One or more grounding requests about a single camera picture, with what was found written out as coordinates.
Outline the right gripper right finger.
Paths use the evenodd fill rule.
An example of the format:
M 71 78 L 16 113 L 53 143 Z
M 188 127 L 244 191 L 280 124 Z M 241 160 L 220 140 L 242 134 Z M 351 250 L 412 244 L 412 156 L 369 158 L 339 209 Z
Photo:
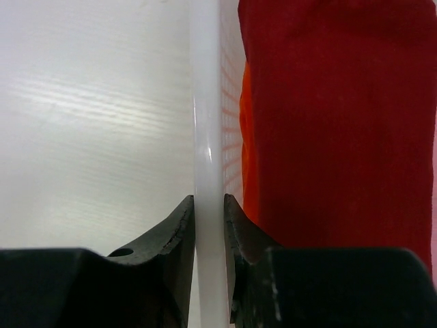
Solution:
M 405 249 L 286 249 L 224 197 L 236 327 L 435 327 L 436 290 Z

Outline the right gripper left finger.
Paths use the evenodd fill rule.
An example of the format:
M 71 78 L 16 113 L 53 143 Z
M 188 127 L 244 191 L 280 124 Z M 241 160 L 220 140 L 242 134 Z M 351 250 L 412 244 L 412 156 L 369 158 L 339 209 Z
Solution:
M 4 249 L 2 327 L 186 327 L 194 199 L 108 256 L 83 248 Z

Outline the white plastic basket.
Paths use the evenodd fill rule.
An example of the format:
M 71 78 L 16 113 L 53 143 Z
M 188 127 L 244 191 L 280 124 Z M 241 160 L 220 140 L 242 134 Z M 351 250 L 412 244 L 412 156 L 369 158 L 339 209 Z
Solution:
M 224 195 L 242 198 L 239 100 L 245 56 L 237 1 L 190 2 L 195 220 L 202 327 L 229 327 Z

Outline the orange t-shirt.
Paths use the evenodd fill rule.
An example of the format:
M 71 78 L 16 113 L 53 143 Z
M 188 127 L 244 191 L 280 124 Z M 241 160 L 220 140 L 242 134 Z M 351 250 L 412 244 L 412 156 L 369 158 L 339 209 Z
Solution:
M 242 135 L 242 201 L 243 211 L 254 223 L 259 224 L 259 188 L 253 133 L 253 109 L 251 96 L 251 74 L 245 63 L 240 95 L 240 130 Z

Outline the dark red rolled t-shirt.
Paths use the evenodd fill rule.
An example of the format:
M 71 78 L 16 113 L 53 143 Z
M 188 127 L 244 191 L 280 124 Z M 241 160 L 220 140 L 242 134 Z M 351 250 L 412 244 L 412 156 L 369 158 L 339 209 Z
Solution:
M 241 1 L 257 218 L 288 248 L 432 263 L 433 1 Z

